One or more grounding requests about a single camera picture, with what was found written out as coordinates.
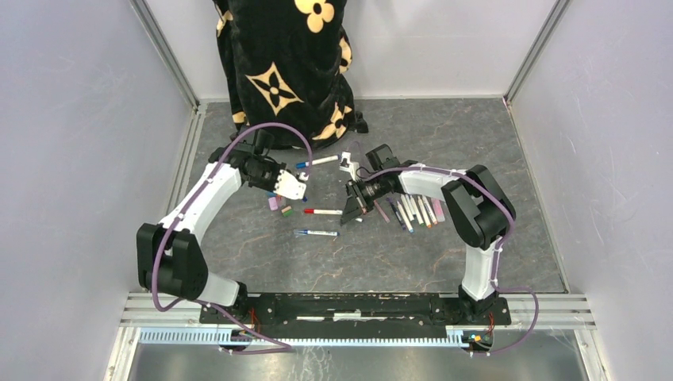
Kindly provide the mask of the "pink gel pen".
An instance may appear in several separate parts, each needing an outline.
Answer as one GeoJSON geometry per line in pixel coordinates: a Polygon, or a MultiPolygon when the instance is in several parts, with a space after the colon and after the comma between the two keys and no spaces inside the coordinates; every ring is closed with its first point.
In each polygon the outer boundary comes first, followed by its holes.
{"type": "Polygon", "coordinates": [[[377,211],[379,212],[379,214],[381,215],[382,219],[383,219],[386,223],[389,223],[389,222],[390,222],[390,219],[389,219],[389,217],[387,216],[386,212],[383,210],[383,208],[379,205],[379,203],[378,203],[376,200],[374,200],[374,201],[373,201],[373,204],[374,204],[374,207],[376,208],[376,210],[377,210],[377,211]]]}

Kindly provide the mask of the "light blue capped white marker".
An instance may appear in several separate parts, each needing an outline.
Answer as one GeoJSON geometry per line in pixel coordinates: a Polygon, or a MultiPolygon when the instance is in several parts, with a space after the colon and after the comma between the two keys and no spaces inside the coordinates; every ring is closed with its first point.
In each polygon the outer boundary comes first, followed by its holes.
{"type": "Polygon", "coordinates": [[[305,161],[305,162],[297,163],[295,165],[295,168],[296,169],[308,168],[308,167],[312,167],[312,166],[319,165],[319,164],[326,164],[326,163],[338,161],[339,159],[340,159],[339,155],[327,156],[327,157],[323,157],[323,158],[320,158],[320,159],[315,159],[315,160],[311,160],[311,161],[305,161]]]}

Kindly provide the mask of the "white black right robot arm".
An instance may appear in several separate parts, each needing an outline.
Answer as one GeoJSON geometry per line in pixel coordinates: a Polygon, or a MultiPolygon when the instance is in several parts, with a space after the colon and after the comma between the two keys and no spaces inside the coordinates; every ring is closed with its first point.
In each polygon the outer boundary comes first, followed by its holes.
{"type": "Polygon", "coordinates": [[[460,317],[478,324],[490,314],[498,296],[498,261],[514,227],[516,212],[487,167],[443,169],[417,161],[401,162],[382,144],[366,155],[372,169],[360,174],[349,152],[340,155],[339,169],[352,178],[346,183],[342,225],[371,212],[375,201],[391,193],[440,199],[460,239],[466,245],[465,271],[458,295],[460,317]]]}

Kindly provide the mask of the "orange capped white marker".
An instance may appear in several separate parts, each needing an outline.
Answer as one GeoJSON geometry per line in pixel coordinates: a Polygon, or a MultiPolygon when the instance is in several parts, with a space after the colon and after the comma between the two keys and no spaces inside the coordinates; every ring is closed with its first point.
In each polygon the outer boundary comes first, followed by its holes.
{"type": "Polygon", "coordinates": [[[428,213],[427,213],[427,210],[426,210],[426,208],[425,208],[425,204],[424,204],[424,202],[423,202],[423,198],[422,198],[420,195],[417,196],[417,204],[418,204],[418,209],[419,209],[420,212],[421,212],[421,216],[422,216],[422,218],[423,218],[423,222],[424,222],[425,226],[426,226],[428,229],[430,229],[430,228],[433,226],[433,224],[432,224],[432,222],[431,222],[431,220],[430,220],[430,218],[429,218],[429,215],[428,215],[428,213]]]}

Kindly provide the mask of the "pink highlighter cap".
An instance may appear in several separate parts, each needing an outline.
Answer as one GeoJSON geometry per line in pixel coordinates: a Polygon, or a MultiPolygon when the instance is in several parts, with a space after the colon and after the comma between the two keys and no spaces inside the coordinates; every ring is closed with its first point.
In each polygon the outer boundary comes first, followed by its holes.
{"type": "Polygon", "coordinates": [[[279,198],[277,196],[269,198],[268,201],[270,202],[270,209],[272,211],[277,211],[280,209],[279,198]]]}

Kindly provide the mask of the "dark purple pen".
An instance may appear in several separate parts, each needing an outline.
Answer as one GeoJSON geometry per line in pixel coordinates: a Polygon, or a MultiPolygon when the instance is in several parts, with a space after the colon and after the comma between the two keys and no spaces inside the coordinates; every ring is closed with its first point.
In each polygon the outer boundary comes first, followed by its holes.
{"type": "Polygon", "coordinates": [[[390,205],[390,208],[392,209],[394,216],[396,220],[398,221],[399,225],[401,226],[403,231],[406,231],[406,223],[404,222],[402,215],[400,214],[399,208],[396,206],[396,203],[394,200],[390,197],[386,198],[386,201],[390,205]]]}

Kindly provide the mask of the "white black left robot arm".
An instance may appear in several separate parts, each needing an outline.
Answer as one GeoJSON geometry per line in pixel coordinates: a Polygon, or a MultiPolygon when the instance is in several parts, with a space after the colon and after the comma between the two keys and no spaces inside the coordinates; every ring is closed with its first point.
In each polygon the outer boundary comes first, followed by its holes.
{"type": "Polygon", "coordinates": [[[201,243],[211,222],[244,184],[272,192],[294,177],[268,156],[274,141],[258,129],[238,144],[213,152],[198,182],[160,222],[144,223],[137,231],[137,271],[141,287],[193,302],[219,305],[230,323],[249,313],[244,284],[214,274],[206,263],[201,243]]]}

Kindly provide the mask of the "pink highlighter pen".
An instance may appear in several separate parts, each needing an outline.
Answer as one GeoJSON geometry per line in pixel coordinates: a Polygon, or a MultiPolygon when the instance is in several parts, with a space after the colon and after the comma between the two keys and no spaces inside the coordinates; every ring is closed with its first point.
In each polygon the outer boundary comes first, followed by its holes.
{"type": "Polygon", "coordinates": [[[436,220],[438,223],[444,222],[445,221],[445,216],[444,216],[444,211],[442,208],[442,202],[439,199],[432,198],[432,206],[433,206],[433,212],[436,216],[436,220]]]}

